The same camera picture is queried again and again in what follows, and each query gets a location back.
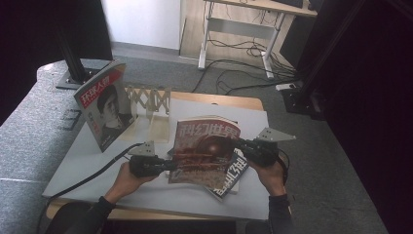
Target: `magazine cover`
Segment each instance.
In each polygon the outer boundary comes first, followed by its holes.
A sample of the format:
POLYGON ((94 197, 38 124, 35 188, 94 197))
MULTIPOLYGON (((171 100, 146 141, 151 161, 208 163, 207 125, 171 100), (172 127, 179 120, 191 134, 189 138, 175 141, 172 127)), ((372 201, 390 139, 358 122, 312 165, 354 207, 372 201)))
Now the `magazine cover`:
POLYGON ((239 126, 218 116, 178 121, 169 183, 195 183, 207 188, 222 188, 234 152, 239 126))
POLYGON ((231 166, 227 171, 227 176, 225 177, 224 186, 222 188, 214 189, 207 188, 207 190, 221 202, 223 201, 223 198, 230 193, 231 189, 240 180, 241 176, 248 168, 248 162, 240 149, 234 149, 230 165, 231 166))
POLYGON ((118 60, 110 62, 74 95, 102 152, 134 121, 122 81, 125 69, 118 60))

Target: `white table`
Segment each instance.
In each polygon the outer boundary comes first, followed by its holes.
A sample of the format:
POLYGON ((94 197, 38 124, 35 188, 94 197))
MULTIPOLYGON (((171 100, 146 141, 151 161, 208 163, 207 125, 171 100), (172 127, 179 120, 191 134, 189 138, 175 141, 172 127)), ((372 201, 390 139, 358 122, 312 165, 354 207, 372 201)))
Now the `white table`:
MULTIPOLYGON (((262 129, 268 127, 265 111, 174 98, 171 99, 170 106, 170 141, 169 143, 155 144, 156 154, 160 157, 165 157, 167 151, 172 148, 176 121, 181 118, 210 114, 221 115, 237 120, 242 129, 241 137, 250 139, 255 138, 262 129)), ((43 195, 46 197, 53 196, 99 170, 129 145, 145 141, 148 127, 148 120, 139 120, 136 138, 133 142, 117 139, 104 153, 101 153, 94 142, 92 132, 85 125, 43 195)), ((71 201, 96 202, 98 197, 109 189, 123 162, 123 159, 118 161, 96 179, 63 195, 62 198, 71 201)), ((248 169, 243 175, 238 194, 228 195, 223 203, 217 201, 201 186, 168 184, 165 175, 160 175, 155 180, 142 185, 137 192, 122 199, 118 206, 139 211, 150 211, 161 215, 266 219, 268 215, 268 193, 259 182, 253 169, 248 169)))
POLYGON ((207 36, 210 31, 225 32, 235 35, 257 37, 269 40, 267 50, 262 52, 262 60, 264 67, 267 70, 267 78, 274 79, 272 73, 271 62, 269 57, 273 51, 274 44, 276 43, 282 22, 285 14, 302 17, 316 17, 317 12, 308 10, 309 1, 304 0, 303 8, 291 7, 282 3, 278 3, 271 0, 206 0, 208 1, 207 16, 205 22, 204 41, 201 45, 200 59, 198 68, 203 70, 206 67, 207 57, 207 36), (234 5, 239 7, 247 7, 258 10, 278 12, 277 23, 275 27, 260 25, 249 22, 240 22, 229 19, 218 19, 212 17, 212 3, 222 3, 228 5, 234 5))

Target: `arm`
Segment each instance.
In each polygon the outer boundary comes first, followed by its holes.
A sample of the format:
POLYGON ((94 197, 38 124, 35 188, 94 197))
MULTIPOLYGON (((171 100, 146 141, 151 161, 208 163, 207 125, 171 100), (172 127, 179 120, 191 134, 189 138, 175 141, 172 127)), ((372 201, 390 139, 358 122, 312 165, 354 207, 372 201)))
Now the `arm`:
POLYGON ((121 198, 133 193, 140 185, 154 178, 156 176, 136 177, 131 173, 129 163, 122 164, 112 187, 66 233, 95 234, 121 198))
POLYGON ((293 233, 291 213, 285 188, 282 181, 282 166, 275 163, 269 167, 259 167, 251 161, 250 166, 257 171, 259 180, 270 194, 269 197, 269 224, 272 233, 293 233))

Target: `cable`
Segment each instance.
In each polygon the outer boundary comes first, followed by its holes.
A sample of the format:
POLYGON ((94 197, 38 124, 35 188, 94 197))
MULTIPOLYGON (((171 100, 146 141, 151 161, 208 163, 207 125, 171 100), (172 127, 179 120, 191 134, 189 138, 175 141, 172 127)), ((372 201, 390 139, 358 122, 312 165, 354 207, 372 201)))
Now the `cable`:
MULTIPOLYGON (((211 40, 211 39, 209 39, 208 41, 211 42, 212 45, 217 46, 217 47, 230 47, 230 48, 234 48, 234 49, 247 49, 246 53, 248 55, 254 56, 254 57, 262 57, 261 52, 266 51, 266 48, 263 45, 255 42, 255 41, 245 41, 245 42, 242 42, 242 43, 239 43, 239 44, 233 44, 233 45, 228 45, 228 44, 225 44, 221 41, 211 40), (244 45, 244 44, 247 44, 247 43, 252 43, 252 46, 251 47, 239 47, 240 45, 244 45), (255 55, 253 53, 253 50, 259 51, 259 55, 255 55)), ((274 64, 274 66, 277 67, 278 69, 284 69, 284 70, 286 70, 287 72, 289 72, 291 74, 296 72, 296 70, 292 66, 280 63, 280 61, 277 58, 276 53, 272 52, 272 54, 270 55, 270 58, 271 58, 271 60, 274 64)))
POLYGON ((227 16, 228 16, 228 18, 231 20, 230 13, 228 12, 228 4, 225 4, 225 7, 227 8, 227 16))
POLYGON ((210 68, 213 64, 215 64, 215 63, 217 63, 217 62, 227 62, 227 63, 232 63, 232 64, 240 64, 240 65, 244 65, 244 66, 249 66, 249 67, 252 67, 252 68, 255 68, 255 69, 258 69, 258 70, 262 70, 262 71, 265 71, 265 72, 273 73, 273 74, 274 74, 277 78, 279 78, 279 79, 282 79, 282 78, 289 78, 289 79, 290 79, 290 80, 281 81, 281 82, 279 82, 279 83, 274 83, 273 85, 278 85, 278 84, 284 84, 284 83, 294 82, 294 81, 297 81, 297 80, 300 80, 300 79, 301 79, 301 77, 299 77, 299 76, 295 76, 295 77, 294 77, 294 76, 286 76, 285 74, 282 74, 282 73, 280 73, 280 72, 278 72, 278 71, 269 71, 269 70, 267 70, 267 69, 265 69, 265 68, 262 68, 262 67, 259 67, 259 66, 254 66, 254 65, 250 65, 250 64, 247 64, 247 63, 241 62, 241 61, 235 61, 235 60, 230 60, 230 59, 220 59, 220 60, 215 60, 215 61, 213 61, 212 63, 210 63, 210 64, 206 67, 206 69, 204 70, 204 72, 203 72, 203 74, 201 75, 200 79, 198 80, 198 83, 196 84, 195 88, 191 91, 191 93, 194 93, 194 92, 198 89, 198 87, 199 87, 200 84, 202 83, 202 81, 203 81, 203 79, 204 79, 207 71, 209 70, 209 68, 210 68))
POLYGON ((224 90, 222 87, 219 86, 220 84, 225 85, 227 88, 230 89, 230 91, 233 89, 233 88, 230 87, 227 83, 225 83, 224 81, 220 80, 220 78, 221 78, 225 73, 227 73, 227 72, 241 72, 241 73, 243 73, 243 74, 248 75, 248 76, 251 77, 251 78, 263 80, 263 81, 268 82, 268 83, 273 83, 273 81, 269 81, 269 80, 267 80, 267 79, 265 79, 265 78, 262 78, 262 77, 253 76, 253 75, 251 75, 251 74, 249 74, 248 72, 245 72, 245 71, 241 71, 241 70, 225 70, 225 71, 221 72, 221 74, 218 76, 218 78, 216 79, 216 82, 215 82, 215 93, 216 93, 217 95, 218 95, 218 88, 221 88, 221 90, 224 90))
POLYGON ((262 12, 261 10, 258 10, 258 16, 254 18, 252 22, 255 22, 255 20, 257 20, 261 16, 261 12, 262 12))
POLYGON ((246 89, 253 89, 253 88, 266 88, 266 87, 271 87, 271 86, 276 86, 276 85, 285 84, 285 83, 291 83, 291 82, 294 82, 294 81, 281 81, 281 82, 277 82, 277 83, 273 83, 273 84, 252 85, 252 86, 243 86, 243 87, 232 88, 230 91, 228 91, 227 93, 225 93, 224 96, 227 96, 227 95, 229 95, 231 92, 237 91, 237 90, 246 90, 246 89))
POLYGON ((136 143, 136 144, 131 145, 130 147, 128 147, 127 149, 125 149, 124 151, 122 151, 120 154, 118 154, 116 157, 114 157, 109 163, 107 163, 103 168, 101 168, 99 171, 97 171, 97 172, 94 173, 93 175, 91 175, 91 176, 83 179, 82 181, 76 183, 75 185, 72 185, 72 186, 70 186, 70 187, 68 187, 68 188, 66 188, 66 189, 58 192, 57 194, 51 196, 51 197, 46 201, 45 207, 43 208, 42 212, 40 213, 39 220, 38 220, 38 222, 37 222, 37 233, 40 233, 40 223, 41 223, 41 221, 42 221, 42 217, 43 217, 44 213, 46 212, 46 209, 48 208, 48 206, 52 203, 52 201, 53 201, 55 198, 57 198, 57 197, 59 197, 59 196, 61 196, 61 195, 63 195, 63 194, 66 194, 66 193, 72 191, 73 189, 75 189, 75 188, 77 188, 77 187, 79 187, 79 186, 81 186, 81 185, 83 185, 83 184, 91 181, 92 179, 98 177, 99 175, 101 175, 102 173, 104 173, 108 168, 110 168, 114 163, 116 163, 116 161, 118 161, 119 159, 121 159, 122 157, 124 157, 125 154, 128 153, 132 148, 137 147, 137 146, 139 146, 139 145, 141 145, 141 144, 142 144, 142 143, 136 143))
POLYGON ((279 148, 279 151, 285 155, 285 159, 286 159, 286 162, 287 162, 286 168, 289 169, 289 156, 288 156, 288 154, 286 154, 285 151, 283 151, 280 148, 279 148))

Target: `black panel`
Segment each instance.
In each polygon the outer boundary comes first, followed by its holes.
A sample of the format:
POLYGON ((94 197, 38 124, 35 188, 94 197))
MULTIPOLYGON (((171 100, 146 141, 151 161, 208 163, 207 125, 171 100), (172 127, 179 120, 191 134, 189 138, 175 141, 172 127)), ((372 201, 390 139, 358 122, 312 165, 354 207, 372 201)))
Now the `black panel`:
POLYGON ((57 23, 62 23, 71 49, 80 58, 113 59, 100 0, 1 1, 0 124, 36 82, 37 69, 63 60, 56 39, 57 23))
POLYGON ((318 76, 324 110, 390 233, 412 233, 413 23, 365 1, 318 76))
POLYGON ((353 7, 356 0, 329 0, 323 1, 318 11, 316 22, 309 35, 306 46, 296 69, 301 71, 314 64, 325 47, 330 43, 332 36, 343 23, 344 18, 353 7))
POLYGON ((314 18, 295 17, 282 43, 280 54, 295 68, 298 67, 315 21, 314 18))
POLYGON ((303 0, 272 0, 296 8, 303 8, 303 0))

